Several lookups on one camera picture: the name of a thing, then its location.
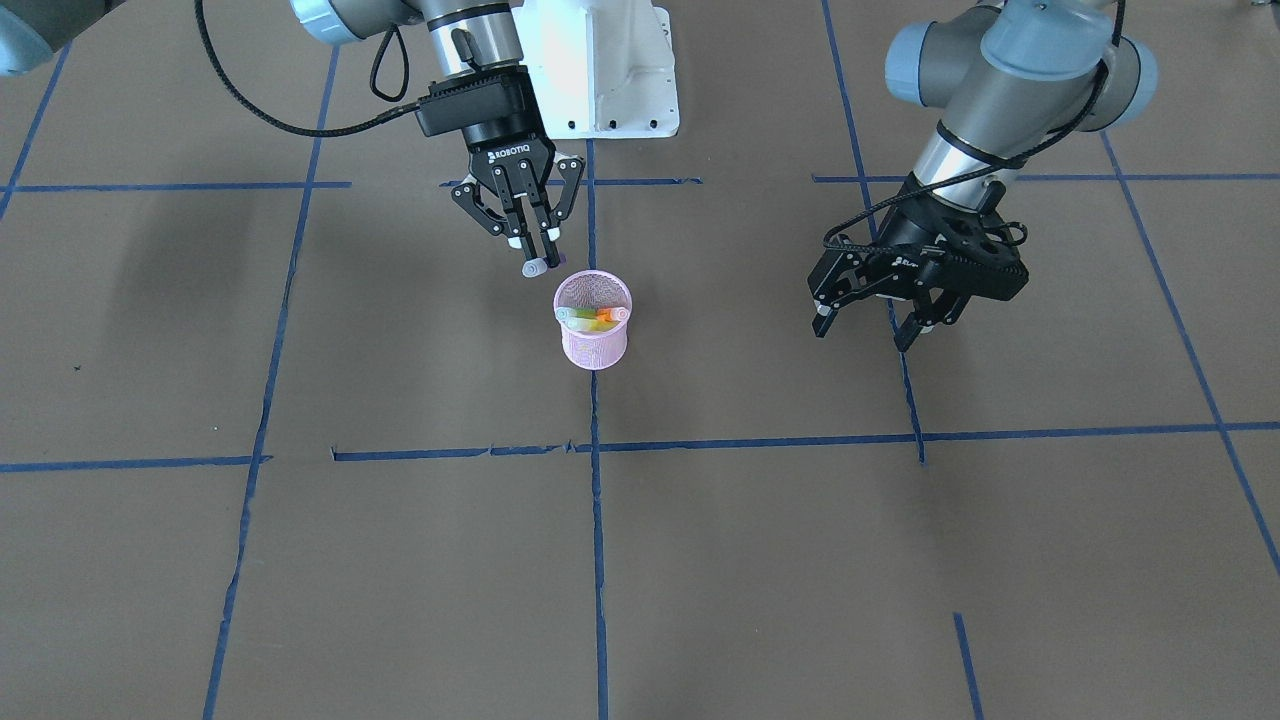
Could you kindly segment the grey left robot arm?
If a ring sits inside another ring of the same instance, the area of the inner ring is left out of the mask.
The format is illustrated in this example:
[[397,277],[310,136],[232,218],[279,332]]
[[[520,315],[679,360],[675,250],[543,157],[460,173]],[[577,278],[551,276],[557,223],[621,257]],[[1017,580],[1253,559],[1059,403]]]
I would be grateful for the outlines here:
[[941,117],[897,193],[826,232],[806,278],[817,337],[874,296],[911,304],[893,336],[906,351],[973,299],[1027,286],[1027,228],[998,214],[1009,187],[1068,136],[1135,119],[1158,88],[1157,59],[1124,17],[1123,3],[979,1],[897,33],[887,90]]

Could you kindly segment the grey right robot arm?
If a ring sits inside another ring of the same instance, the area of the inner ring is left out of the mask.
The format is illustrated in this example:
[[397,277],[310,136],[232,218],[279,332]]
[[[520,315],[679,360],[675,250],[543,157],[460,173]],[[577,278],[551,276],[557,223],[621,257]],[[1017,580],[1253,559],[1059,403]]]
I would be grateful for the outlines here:
[[524,255],[521,272],[540,275],[562,263],[562,224],[571,217],[584,160],[559,151],[547,133],[532,77],[507,1],[294,1],[296,19],[316,40],[334,46],[380,37],[401,44],[402,29],[429,35],[443,79],[425,96],[380,92],[389,109],[334,129],[285,123],[251,102],[232,82],[216,50],[204,3],[195,4],[200,42],[228,94],[260,120],[308,138],[346,137],[413,115],[428,137],[460,132],[468,169],[453,188],[454,202],[485,232]]

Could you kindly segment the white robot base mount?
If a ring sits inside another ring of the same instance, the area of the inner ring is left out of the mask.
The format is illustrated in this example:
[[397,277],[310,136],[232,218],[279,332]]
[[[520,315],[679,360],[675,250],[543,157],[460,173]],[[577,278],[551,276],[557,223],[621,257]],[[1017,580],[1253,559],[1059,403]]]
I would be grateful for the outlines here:
[[550,138],[678,133],[667,9],[652,1],[524,1],[512,12]]

